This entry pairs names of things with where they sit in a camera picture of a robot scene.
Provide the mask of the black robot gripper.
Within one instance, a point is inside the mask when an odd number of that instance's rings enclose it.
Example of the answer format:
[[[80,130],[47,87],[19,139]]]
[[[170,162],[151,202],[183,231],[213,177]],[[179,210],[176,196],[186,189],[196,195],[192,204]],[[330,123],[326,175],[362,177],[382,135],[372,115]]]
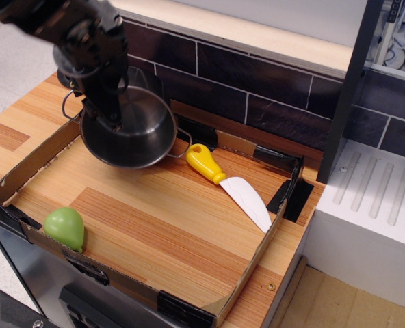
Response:
[[[85,94],[87,117],[122,129],[128,43],[109,1],[0,1],[0,22],[54,44],[58,68]]]

